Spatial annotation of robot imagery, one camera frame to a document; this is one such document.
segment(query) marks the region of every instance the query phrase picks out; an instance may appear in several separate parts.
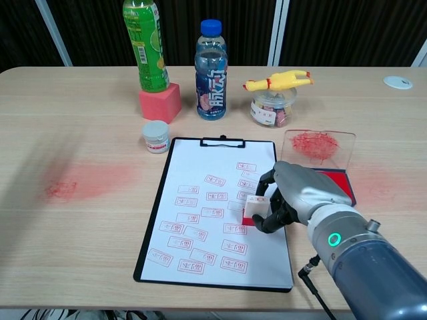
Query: wooden table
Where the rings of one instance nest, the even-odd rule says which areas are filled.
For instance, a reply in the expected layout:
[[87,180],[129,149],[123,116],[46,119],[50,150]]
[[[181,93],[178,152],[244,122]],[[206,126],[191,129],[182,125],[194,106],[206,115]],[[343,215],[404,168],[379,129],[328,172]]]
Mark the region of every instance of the wooden table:
[[[195,112],[192,67],[169,67],[183,109],[171,136],[264,139],[286,129],[357,134],[348,173],[367,218],[427,274],[427,69],[307,68],[292,122],[250,118],[246,79],[289,68],[230,67],[228,114]],[[385,86],[402,75],[414,88]],[[132,279],[166,154],[139,140],[135,67],[23,67],[0,75],[0,307],[320,309],[295,278],[290,293],[136,283]],[[294,273],[314,255],[303,225],[287,227]],[[312,279],[332,309],[346,302],[323,265]]]

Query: black curtain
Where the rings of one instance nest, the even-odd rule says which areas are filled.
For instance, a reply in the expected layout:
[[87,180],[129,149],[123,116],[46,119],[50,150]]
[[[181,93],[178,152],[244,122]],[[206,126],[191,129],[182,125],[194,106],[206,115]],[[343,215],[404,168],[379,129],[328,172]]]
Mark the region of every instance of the black curtain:
[[[123,0],[47,1],[74,65],[136,65]],[[193,65],[200,21],[220,19],[230,65],[266,65],[276,0],[156,0],[166,65]]]
[[280,65],[409,67],[426,0],[291,0]]
[[0,72],[63,65],[34,1],[0,1]]

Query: white paper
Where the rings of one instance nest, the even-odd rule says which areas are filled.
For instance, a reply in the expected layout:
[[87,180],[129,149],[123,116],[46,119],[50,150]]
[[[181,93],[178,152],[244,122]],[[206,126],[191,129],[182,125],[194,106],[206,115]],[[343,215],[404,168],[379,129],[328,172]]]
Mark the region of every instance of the white paper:
[[242,225],[244,199],[274,163],[271,142],[239,149],[177,139],[141,280],[290,289],[284,230]]

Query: yellow rubber chicken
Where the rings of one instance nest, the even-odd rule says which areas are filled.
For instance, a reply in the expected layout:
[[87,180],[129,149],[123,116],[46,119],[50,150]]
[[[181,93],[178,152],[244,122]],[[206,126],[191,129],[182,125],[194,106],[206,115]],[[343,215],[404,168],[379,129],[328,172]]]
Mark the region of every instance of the yellow rubber chicken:
[[282,91],[297,87],[299,85],[312,85],[314,83],[313,79],[297,79],[297,75],[304,75],[307,78],[310,78],[310,72],[303,70],[289,70],[282,73],[274,73],[271,77],[264,80],[248,80],[246,81],[246,84],[243,85],[243,88],[248,91],[267,89],[273,91]]

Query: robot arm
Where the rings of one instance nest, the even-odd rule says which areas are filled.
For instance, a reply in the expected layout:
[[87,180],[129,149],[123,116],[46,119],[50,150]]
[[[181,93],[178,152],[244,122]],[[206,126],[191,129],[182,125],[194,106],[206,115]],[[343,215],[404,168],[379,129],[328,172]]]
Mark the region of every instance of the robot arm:
[[278,161],[263,175],[257,195],[269,184],[272,214],[252,219],[262,232],[307,225],[308,238],[359,320],[427,319],[427,280],[367,221],[326,175]]

